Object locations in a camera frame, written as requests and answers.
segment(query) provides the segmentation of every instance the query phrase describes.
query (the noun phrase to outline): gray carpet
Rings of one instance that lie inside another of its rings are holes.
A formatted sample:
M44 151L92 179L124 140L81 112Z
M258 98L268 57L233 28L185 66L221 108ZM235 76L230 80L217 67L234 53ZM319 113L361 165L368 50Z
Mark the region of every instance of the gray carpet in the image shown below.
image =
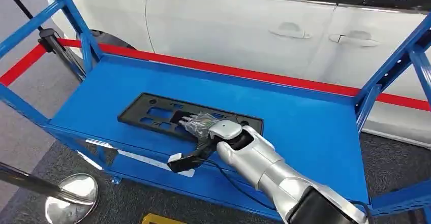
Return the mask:
M377 136L362 134L365 174L370 196L408 186L431 176L431 151ZM187 223L281 223L255 214L211 204L165 190L123 180L113 185L109 176L95 170L75 153L55 142L36 166L34 174L53 183L86 172L101 185L101 201L82 223L138 224L142 215L154 213ZM47 223L45 198L20 189L0 212L1 224ZM415 211L417 223L425 223ZM376 223L411 223L407 213L379 217Z

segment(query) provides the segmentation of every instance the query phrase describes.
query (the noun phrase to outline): white sticker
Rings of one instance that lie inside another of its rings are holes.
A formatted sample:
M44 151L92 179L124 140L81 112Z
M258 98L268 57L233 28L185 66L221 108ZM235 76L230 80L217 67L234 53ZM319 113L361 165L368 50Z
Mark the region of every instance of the white sticker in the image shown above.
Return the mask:
M165 170L168 170L168 171L172 172L171 169L169 168L169 166L167 164L165 164L163 162L160 162L160 161L157 161L155 159L151 159L151 158L148 158L148 157L145 157L145 156L141 156L141 155L138 155L138 154L133 154L133 153L130 153L130 152L125 152L125 151L122 151L122 150L118 150L118 153L122 154L124 156L130 157L130 158L136 159L136 160L138 160L140 162L144 162L144 163L150 164L152 166L159 167L159 168L162 168L162 169L165 169ZM178 172L178 174L186 176L186 177L193 177L193 175L195 174L195 169L190 169L190 170L187 170L187 171Z

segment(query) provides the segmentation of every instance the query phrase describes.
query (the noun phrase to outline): floor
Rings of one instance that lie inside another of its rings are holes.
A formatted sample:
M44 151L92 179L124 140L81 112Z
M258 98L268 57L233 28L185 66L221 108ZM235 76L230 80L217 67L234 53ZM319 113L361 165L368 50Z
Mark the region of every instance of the floor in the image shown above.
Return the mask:
M23 25L27 19L11 0L0 0L0 40ZM36 13L46 0L22 0ZM55 27L47 21L44 27ZM0 61L0 74L24 56L37 43L33 33ZM29 103L52 116L73 92L78 82L53 55L45 55L10 88ZM99 180L102 201L83 223L137 223L144 213L155 213L188 223L278 223L256 215L197 199L173 194L131 181L110 184L105 174L90 167L77 155L42 132L25 118L0 103L0 161L51 182L72 173L88 172ZM366 179L371 196L408 186L431 177L431 151L412 145L362 134L361 146ZM0 223L46 223L44 198L0 182ZM417 211L418 223L423 223ZM407 214L378 219L378 223L410 223Z

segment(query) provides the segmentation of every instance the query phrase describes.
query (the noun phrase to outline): car door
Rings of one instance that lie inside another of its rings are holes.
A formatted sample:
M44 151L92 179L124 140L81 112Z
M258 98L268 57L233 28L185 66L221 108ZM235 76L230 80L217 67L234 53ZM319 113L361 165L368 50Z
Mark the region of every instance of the car door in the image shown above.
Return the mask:
M153 52L145 23L145 0L73 0L99 43L133 47ZM79 38L63 12L52 20L65 38ZM72 50L81 56L79 49Z
M430 8L431 0L341 0L305 77L361 88ZM412 66L385 92L426 100ZM365 129L420 144L431 142L430 124L429 112L376 103Z
M335 7L322 0L147 0L156 53L301 77Z

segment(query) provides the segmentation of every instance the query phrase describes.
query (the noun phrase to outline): blue metal post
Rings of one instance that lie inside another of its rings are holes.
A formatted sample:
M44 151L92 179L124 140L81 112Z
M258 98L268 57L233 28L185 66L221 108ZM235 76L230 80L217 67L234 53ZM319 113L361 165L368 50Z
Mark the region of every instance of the blue metal post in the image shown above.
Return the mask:
M371 198L373 216L395 214L431 205L431 180Z
M431 224L431 206L423 208L423 216L426 224Z
M81 157L83 157L87 162L92 164L97 169L109 170L109 167L105 164L103 160L99 159L97 156L92 154L87 148L77 143L76 140L58 133L53 133L49 131L47 132L51 134L53 137L55 137L56 139L58 139L59 141L61 141L63 144L71 148L72 150L77 151L77 153Z
M104 148L104 147L97 145L97 146L96 146L96 153L97 153L97 157L98 157L101 161L105 162L105 152L104 152L103 148Z
M409 52L409 57L418 75L426 98L431 105L431 65L429 64L428 58L426 58L423 51L417 48Z
M2 84L0 84L0 101L38 126L45 126L48 123L48 118Z
M45 8L42 12L30 19L24 26L10 35L0 44L0 58L12 50L19 42L29 36L38 26L48 20L55 12L64 6L62 0L57 0Z
M93 64L91 60L91 49L89 40L86 36L81 36L81 44L82 44L82 56L84 58L84 69L88 74L93 69Z
M365 121L373 108L374 101L376 101L377 96L380 94L380 89L382 86L380 84L374 85L371 91L365 96L364 101L360 105L359 111L356 115L356 126L358 127L358 133L362 131Z
M431 29L427 30L416 44L422 48L423 51L431 47Z
M91 34L90 29L88 28L81 14L76 8L75 4L72 0L63 0L63 2L65 3L65 6L63 7L64 14L68 18L69 22L72 24L73 28L79 34L81 39L83 38L83 36L87 37L87 40L90 43L91 48L95 54L95 58L97 61L99 61L103 54L99 46L97 45L96 40Z
M407 39L397 48L397 50L388 58L388 60L377 70L377 72L362 87L355 97L355 103L361 104L366 94L376 84L381 84L381 91L384 91L409 65L409 50L421 43L424 37L429 36L431 28L431 14L428 14L424 20L415 28ZM428 44L421 44L423 49L429 47Z

